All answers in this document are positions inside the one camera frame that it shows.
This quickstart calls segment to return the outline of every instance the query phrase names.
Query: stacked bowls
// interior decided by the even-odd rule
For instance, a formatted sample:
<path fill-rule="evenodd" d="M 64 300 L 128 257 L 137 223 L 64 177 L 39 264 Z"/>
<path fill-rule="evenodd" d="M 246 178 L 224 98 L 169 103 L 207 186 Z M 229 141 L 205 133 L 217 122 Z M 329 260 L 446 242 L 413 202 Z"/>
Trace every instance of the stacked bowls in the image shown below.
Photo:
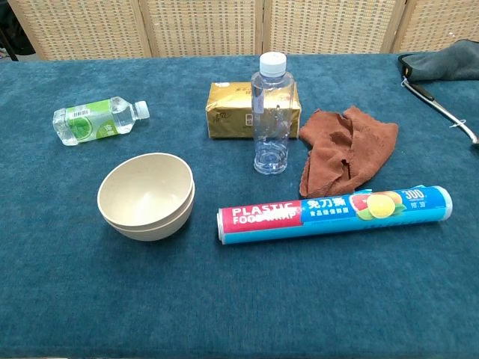
<path fill-rule="evenodd" d="M 191 168 L 169 153 L 147 153 L 118 165 L 103 180 L 97 203 L 118 232 L 156 241 L 179 230 L 195 199 Z"/>

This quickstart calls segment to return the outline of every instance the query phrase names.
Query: brown towel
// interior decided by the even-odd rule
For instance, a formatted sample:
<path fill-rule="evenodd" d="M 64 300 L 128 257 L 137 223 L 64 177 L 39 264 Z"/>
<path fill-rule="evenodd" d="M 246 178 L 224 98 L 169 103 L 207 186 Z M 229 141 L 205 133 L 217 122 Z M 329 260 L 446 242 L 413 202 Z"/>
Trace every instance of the brown towel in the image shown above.
<path fill-rule="evenodd" d="M 299 193 L 335 196 L 353 192 L 384 165 L 396 144 L 397 124 L 381 123 L 354 106 L 343 116 L 316 110 L 299 137 L 313 147 Z"/>

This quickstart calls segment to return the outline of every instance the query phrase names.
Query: gold box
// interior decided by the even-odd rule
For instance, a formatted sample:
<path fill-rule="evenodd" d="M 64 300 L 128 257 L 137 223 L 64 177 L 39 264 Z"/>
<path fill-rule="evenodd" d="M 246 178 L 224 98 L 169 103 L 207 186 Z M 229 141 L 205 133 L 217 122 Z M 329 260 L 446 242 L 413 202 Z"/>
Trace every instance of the gold box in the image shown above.
<path fill-rule="evenodd" d="M 251 84 L 249 82 L 213 82 L 207 107 L 210 138 L 252 138 Z M 295 86 L 290 138 L 298 138 L 301 104 Z"/>

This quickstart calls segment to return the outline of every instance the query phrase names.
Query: bottle cap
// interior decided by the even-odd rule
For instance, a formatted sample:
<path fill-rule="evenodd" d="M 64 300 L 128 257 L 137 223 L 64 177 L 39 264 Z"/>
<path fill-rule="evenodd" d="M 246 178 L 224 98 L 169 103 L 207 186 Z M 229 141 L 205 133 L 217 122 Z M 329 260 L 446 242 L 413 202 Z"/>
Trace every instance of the bottle cap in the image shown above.
<path fill-rule="evenodd" d="M 148 106 L 145 101 L 135 102 L 136 112 L 138 113 L 138 119 L 143 120 L 150 117 L 150 112 L 148 111 Z"/>
<path fill-rule="evenodd" d="M 282 52 L 265 52 L 260 56 L 260 74 L 280 77 L 286 72 L 286 55 Z"/>

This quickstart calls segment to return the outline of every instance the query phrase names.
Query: clear plastic bottle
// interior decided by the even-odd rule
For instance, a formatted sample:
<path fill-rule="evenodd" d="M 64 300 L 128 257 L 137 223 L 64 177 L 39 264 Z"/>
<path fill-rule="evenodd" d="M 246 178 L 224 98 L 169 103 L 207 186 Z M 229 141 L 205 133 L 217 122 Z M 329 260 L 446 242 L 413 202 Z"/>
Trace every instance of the clear plastic bottle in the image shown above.
<path fill-rule="evenodd" d="M 294 86 L 284 54 L 261 55 L 260 71 L 251 78 L 254 168 L 261 174 L 280 174 L 287 167 Z"/>
<path fill-rule="evenodd" d="M 80 142 L 128 133 L 136 120 L 149 116 L 145 101 L 132 105 L 121 97 L 112 97 L 55 111 L 53 128 L 64 145 L 74 146 Z"/>

